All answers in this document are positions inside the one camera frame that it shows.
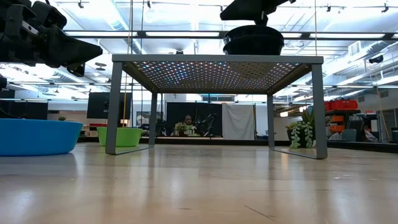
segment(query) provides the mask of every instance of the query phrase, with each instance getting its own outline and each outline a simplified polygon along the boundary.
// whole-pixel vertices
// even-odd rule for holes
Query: green bucket
[[[99,144],[106,145],[106,128],[97,128]],[[133,147],[138,145],[141,138],[140,128],[118,128],[116,147]]]

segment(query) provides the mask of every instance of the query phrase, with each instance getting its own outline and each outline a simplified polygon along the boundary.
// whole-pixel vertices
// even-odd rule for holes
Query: blue tub
[[[69,121],[0,119],[0,156],[68,153],[75,148],[82,127]]]

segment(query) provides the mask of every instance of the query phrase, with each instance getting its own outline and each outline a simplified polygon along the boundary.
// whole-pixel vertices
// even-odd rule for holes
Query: black bowl
[[[284,40],[271,35],[246,35],[228,42],[224,53],[228,55],[280,55]]]
[[[270,35],[273,37],[277,37],[284,41],[284,36],[277,30],[267,26],[259,26],[259,25],[248,25],[248,26],[241,26],[237,27],[224,36],[224,44],[228,44],[229,42],[238,39],[240,37],[244,37],[246,35]]]

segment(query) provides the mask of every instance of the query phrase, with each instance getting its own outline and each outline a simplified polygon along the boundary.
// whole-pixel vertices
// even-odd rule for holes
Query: perforated table top
[[[157,93],[275,93],[322,57],[257,55],[114,55],[123,70]]]

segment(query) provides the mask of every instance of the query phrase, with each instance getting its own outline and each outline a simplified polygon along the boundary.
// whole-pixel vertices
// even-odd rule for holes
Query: wooden floor
[[[0,223],[397,223],[398,155],[156,146],[0,157]]]

